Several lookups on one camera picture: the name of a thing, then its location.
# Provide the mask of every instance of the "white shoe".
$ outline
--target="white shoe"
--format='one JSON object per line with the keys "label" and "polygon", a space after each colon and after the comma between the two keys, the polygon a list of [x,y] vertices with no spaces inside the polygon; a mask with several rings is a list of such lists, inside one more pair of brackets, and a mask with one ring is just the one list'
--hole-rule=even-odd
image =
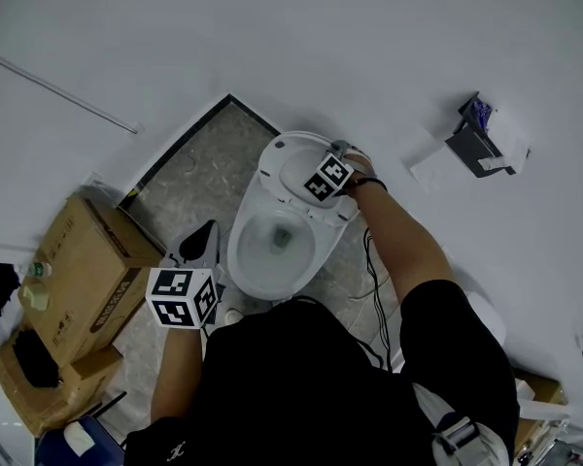
{"label": "white shoe", "polygon": [[244,315],[240,313],[237,309],[229,309],[224,313],[224,325],[235,324],[236,322],[242,320]]}

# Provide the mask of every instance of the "plastic bottle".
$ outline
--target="plastic bottle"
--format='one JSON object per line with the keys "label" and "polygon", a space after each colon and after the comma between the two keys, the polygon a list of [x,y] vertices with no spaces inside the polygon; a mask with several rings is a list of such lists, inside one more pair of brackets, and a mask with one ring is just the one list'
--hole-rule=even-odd
{"label": "plastic bottle", "polygon": [[17,272],[32,278],[47,278],[51,275],[51,265],[49,262],[27,262],[16,267]]}

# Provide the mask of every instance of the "toilet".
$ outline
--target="toilet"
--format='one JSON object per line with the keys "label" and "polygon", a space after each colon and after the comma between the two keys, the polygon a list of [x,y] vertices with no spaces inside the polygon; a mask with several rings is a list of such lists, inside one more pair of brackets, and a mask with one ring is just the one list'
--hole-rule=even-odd
{"label": "toilet", "polygon": [[229,275],[247,295],[271,301],[292,297],[320,270],[358,215],[349,196],[320,202],[304,187],[328,147],[324,136],[292,131],[261,153],[227,250]]}

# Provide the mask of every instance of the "man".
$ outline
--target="man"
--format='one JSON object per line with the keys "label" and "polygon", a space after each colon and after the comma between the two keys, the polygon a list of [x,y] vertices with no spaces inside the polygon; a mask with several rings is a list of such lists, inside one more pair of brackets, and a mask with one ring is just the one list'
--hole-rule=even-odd
{"label": "man", "polygon": [[152,425],[128,436],[126,466],[225,458],[433,464],[435,430],[413,383],[494,431],[511,461],[519,410],[502,348],[428,231],[378,182],[348,192],[401,303],[402,373],[372,367],[336,318],[312,302],[291,300],[218,329],[204,361],[198,331],[170,329]]}

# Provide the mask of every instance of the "black bracelet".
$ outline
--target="black bracelet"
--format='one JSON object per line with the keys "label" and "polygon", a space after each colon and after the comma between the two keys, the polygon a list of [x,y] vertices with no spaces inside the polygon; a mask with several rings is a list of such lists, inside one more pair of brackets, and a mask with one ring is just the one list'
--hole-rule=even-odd
{"label": "black bracelet", "polygon": [[380,186],[382,186],[385,191],[387,193],[389,193],[389,191],[387,190],[387,186],[382,183],[382,181],[378,180],[377,178],[358,178],[357,180],[354,180],[352,182],[349,182],[346,184],[346,186],[350,187],[350,186],[362,186],[365,183],[378,183]]}

